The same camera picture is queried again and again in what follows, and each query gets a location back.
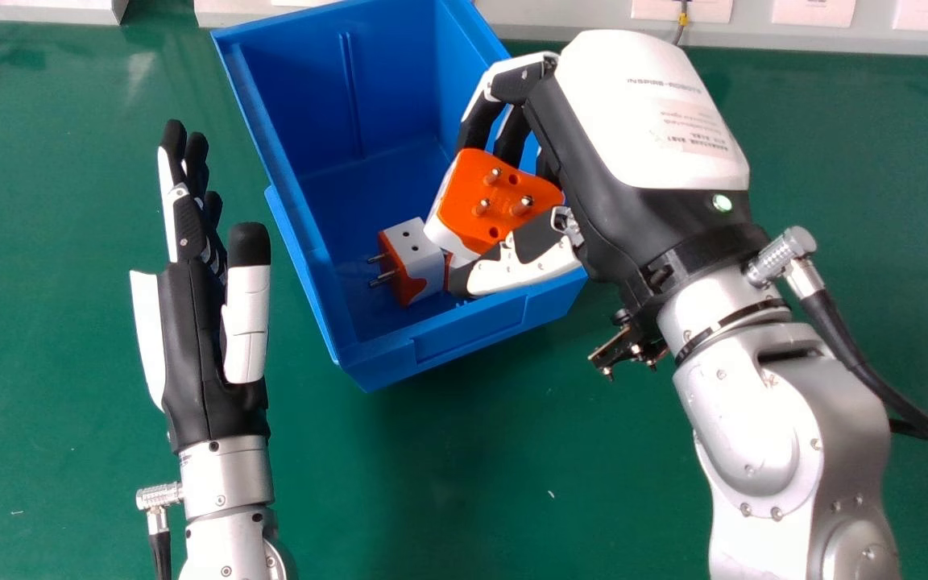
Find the green surface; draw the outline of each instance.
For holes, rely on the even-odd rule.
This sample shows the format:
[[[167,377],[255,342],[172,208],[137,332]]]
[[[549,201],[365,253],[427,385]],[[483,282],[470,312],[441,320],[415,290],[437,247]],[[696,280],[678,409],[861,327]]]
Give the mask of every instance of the green surface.
[[[760,223],[814,232],[861,345],[928,408],[928,59],[692,57],[751,160]],[[0,579],[152,576],[133,494],[177,465],[126,272],[165,261],[154,147],[170,117],[210,137],[225,223],[275,231],[187,7],[133,3],[114,29],[0,23]],[[611,291],[365,396],[281,251],[272,457],[303,578],[706,578],[710,496],[671,364],[609,384],[586,363]],[[905,576],[928,579],[928,445],[895,440],[886,502]]]

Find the robotic hand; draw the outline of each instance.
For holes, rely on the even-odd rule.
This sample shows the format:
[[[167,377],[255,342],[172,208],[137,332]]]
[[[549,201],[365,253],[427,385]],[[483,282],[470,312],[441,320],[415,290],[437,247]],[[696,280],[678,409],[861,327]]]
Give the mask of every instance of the robotic hand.
[[[517,165],[528,133],[556,206],[466,267],[475,297],[581,264],[619,288],[621,327],[590,361],[670,350],[673,381],[710,484],[714,580],[896,580],[881,477],[890,433],[928,440],[928,415],[865,362],[800,227],[769,242],[752,223],[750,169],[685,53],[628,31],[579,34],[560,56],[494,64],[461,124],[459,150],[494,145]],[[814,327],[774,289],[785,278]],[[887,404],[900,415],[888,419]]]
[[[206,191],[206,138],[167,122],[159,144],[169,264],[131,272],[139,351],[152,401],[167,418],[180,482],[140,489],[159,580],[170,580],[166,509],[184,502],[181,580],[295,577],[277,543],[264,359],[270,241],[262,224],[217,234],[221,198]]]

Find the blue plastic box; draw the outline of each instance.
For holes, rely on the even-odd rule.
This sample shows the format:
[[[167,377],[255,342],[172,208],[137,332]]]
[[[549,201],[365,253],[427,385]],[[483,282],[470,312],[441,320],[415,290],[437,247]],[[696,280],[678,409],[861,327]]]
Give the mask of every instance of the blue plastic box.
[[[427,216],[479,78],[509,56],[470,2],[347,0],[213,37],[325,344],[365,392],[568,312],[581,269],[409,309],[367,285],[379,274],[366,262],[377,232]]]

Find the metal prong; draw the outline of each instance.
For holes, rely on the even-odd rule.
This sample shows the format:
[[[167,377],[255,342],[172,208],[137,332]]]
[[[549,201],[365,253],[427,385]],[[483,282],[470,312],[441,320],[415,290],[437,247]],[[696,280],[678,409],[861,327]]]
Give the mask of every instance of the metal prong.
[[[511,208],[511,215],[524,216],[524,214],[529,213],[529,210],[532,208],[532,203],[532,196],[526,195],[522,197],[522,199]]]
[[[482,199],[481,201],[478,202],[478,205],[476,205],[474,208],[471,209],[471,213],[475,217],[478,217],[480,216],[480,214],[486,213],[488,209],[489,209],[489,199]]]
[[[397,272],[398,271],[395,271],[395,269],[391,269],[390,271],[384,271],[382,272],[382,274],[379,274],[379,276],[377,276],[377,278],[375,278],[374,280],[369,280],[369,282],[367,283],[367,286],[371,288],[377,288],[378,286],[382,286],[384,283],[387,283],[389,282],[389,280],[393,279],[394,276],[396,276]]]
[[[493,168],[492,172],[489,172],[489,175],[483,177],[482,183],[486,184],[487,186],[491,186],[491,184],[496,183],[496,180],[500,179],[500,175],[502,175],[502,173],[503,169]]]

